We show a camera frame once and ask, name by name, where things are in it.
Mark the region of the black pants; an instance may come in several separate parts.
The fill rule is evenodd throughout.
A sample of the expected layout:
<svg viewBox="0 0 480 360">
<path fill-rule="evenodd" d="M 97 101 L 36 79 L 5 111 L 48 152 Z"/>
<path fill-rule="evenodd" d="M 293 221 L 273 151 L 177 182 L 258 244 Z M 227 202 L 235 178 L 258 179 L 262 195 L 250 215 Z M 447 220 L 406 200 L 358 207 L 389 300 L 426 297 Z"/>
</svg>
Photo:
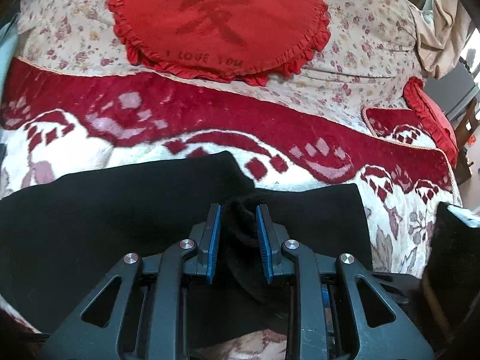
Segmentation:
<svg viewBox="0 0 480 360">
<path fill-rule="evenodd" d="M 1 201 L 1 295 L 35 328 L 52 332 L 127 253 L 165 251 L 222 207 L 211 283 L 189 292 L 189 338 L 207 347 L 252 332 L 287 330 L 289 292 L 268 283 L 256 207 L 314 252 L 373 265 L 354 184 L 278 192 L 257 188 L 227 152 L 66 175 Z"/>
</svg>

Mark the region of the small red frilled pillow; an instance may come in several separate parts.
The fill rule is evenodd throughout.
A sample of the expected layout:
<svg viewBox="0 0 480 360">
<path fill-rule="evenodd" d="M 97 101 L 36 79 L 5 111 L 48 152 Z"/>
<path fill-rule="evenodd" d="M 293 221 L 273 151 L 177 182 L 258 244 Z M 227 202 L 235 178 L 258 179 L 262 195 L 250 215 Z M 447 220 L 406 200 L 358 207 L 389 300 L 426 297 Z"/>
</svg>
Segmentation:
<svg viewBox="0 0 480 360">
<path fill-rule="evenodd" d="M 430 134 L 436 146 L 447 156 L 453 168 L 458 161 L 459 148 L 454 129 L 438 104 L 423 90 L 423 81 L 410 77 L 403 87 L 403 98 Z"/>
</svg>

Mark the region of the red and white blanket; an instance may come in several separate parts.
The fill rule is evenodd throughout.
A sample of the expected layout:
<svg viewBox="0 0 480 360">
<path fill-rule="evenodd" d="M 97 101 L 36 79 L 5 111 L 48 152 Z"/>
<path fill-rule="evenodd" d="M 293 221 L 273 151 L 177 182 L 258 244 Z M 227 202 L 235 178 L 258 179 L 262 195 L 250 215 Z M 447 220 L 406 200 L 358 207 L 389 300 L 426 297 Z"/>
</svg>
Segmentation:
<svg viewBox="0 0 480 360">
<path fill-rule="evenodd" d="M 151 72 L 74 76 L 14 58 L 1 92 L 1 195 L 67 174 L 229 152 L 257 187 L 355 183 L 373 265 L 420 275 L 434 209 L 460 203 L 452 167 L 408 108 L 355 110 L 360 128 Z"/>
</svg>

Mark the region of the floral beige quilt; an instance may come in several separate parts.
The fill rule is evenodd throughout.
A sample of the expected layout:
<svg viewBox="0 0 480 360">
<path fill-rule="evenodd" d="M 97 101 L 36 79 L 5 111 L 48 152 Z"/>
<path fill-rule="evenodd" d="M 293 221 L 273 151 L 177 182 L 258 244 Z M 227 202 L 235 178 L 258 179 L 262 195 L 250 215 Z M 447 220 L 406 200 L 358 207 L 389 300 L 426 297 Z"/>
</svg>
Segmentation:
<svg viewBox="0 0 480 360">
<path fill-rule="evenodd" d="M 330 38 L 297 75 L 265 86 L 206 81 L 219 91 L 275 102 L 356 130 L 364 107 L 404 107 L 403 88 L 422 74 L 406 0 L 325 0 Z M 138 73 L 114 35 L 107 0 L 20 0 L 16 55 L 83 77 Z"/>
</svg>

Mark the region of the beige curtain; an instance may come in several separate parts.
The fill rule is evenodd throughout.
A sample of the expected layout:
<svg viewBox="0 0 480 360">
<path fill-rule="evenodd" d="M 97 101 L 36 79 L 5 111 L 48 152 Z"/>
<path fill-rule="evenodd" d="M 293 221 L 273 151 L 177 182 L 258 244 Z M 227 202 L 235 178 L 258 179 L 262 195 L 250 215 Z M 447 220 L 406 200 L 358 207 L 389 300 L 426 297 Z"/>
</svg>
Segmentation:
<svg viewBox="0 0 480 360">
<path fill-rule="evenodd" d="M 472 23 L 459 0 L 433 0 L 432 10 L 409 8 L 416 24 L 416 49 L 429 77 L 441 79 L 461 57 Z"/>
</svg>

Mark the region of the red heart-shaped pillow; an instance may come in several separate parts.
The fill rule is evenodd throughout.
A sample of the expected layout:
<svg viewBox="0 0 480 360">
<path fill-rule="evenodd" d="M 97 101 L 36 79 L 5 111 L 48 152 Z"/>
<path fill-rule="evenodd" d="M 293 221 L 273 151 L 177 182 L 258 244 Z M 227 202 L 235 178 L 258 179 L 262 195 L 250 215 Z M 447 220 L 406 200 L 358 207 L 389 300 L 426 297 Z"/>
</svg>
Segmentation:
<svg viewBox="0 0 480 360">
<path fill-rule="evenodd" d="M 184 79 L 265 86 L 327 45 L 325 0 L 108 0 L 128 61 Z"/>
</svg>

